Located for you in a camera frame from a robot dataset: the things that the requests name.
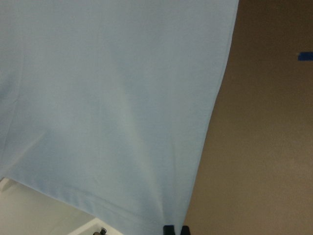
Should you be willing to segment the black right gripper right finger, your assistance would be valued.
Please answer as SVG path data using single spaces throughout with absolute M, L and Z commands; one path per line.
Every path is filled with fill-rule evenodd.
M 184 225 L 182 226 L 180 235 L 190 235 L 190 229 L 188 226 Z

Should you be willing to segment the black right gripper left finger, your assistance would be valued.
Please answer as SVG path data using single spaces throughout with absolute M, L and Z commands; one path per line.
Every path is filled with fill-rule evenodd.
M 174 225 L 164 225 L 163 235 L 174 235 Z

